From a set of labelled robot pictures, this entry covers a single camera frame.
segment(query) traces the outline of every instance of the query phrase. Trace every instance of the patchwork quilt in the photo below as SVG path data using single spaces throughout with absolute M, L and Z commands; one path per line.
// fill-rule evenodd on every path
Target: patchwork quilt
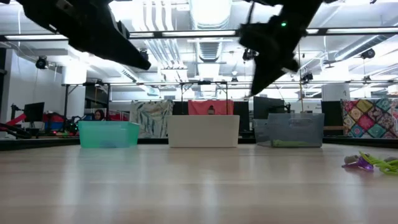
M 354 138 L 398 138 L 397 100 L 341 101 L 345 134 Z

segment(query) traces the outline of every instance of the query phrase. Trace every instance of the fabric backdrop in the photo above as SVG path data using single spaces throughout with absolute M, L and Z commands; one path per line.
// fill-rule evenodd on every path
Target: fabric backdrop
M 210 106 L 214 107 L 215 115 L 226 115 L 225 100 L 188 101 L 189 115 L 207 115 Z M 234 102 L 228 100 L 228 114 L 234 114 Z
M 387 98 L 341 101 L 344 125 L 349 128 L 345 134 L 354 138 L 398 138 L 396 105 L 397 101 Z
M 167 138 L 173 101 L 131 102 L 130 122 L 140 124 L 139 138 Z

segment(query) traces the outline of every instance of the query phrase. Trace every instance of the security camera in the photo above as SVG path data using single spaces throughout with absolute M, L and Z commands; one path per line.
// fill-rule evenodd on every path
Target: security camera
M 257 52 L 246 48 L 244 49 L 242 59 L 244 61 L 253 60 L 255 56 L 257 56 Z
M 313 80 L 312 72 L 304 73 L 303 77 L 301 78 L 301 81 L 303 81 L 304 85 L 308 84 L 312 80 Z
M 376 53 L 375 53 L 375 51 L 374 51 L 373 49 L 369 49 L 369 50 L 367 50 L 367 51 L 361 53 L 360 57 L 361 57 L 362 59 L 374 58 L 375 54 L 376 54 Z
M 147 53 L 147 49 L 142 49 L 142 50 L 140 50 L 140 51 L 139 51 L 139 54 L 141 54 L 141 56 L 142 56 L 145 60 L 148 60 L 148 59 L 149 59 L 149 56 L 148 56 L 148 53 Z
M 36 68 L 38 69 L 48 69 L 49 62 L 47 61 L 47 56 L 39 56 L 36 61 Z

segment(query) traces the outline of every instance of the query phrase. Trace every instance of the wooden table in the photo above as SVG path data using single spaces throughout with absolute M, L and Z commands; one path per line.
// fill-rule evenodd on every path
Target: wooden table
M 358 150 L 398 156 L 336 145 L 0 152 L 0 223 L 395 223 L 398 177 L 342 169 Z

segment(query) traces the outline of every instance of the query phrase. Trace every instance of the white plastic bin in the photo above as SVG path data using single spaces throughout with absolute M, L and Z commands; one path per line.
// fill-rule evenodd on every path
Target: white plastic bin
M 237 147 L 238 115 L 167 117 L 170 147 Z
M 272 147 L 322 147 L 324 114 L 269 114 Z

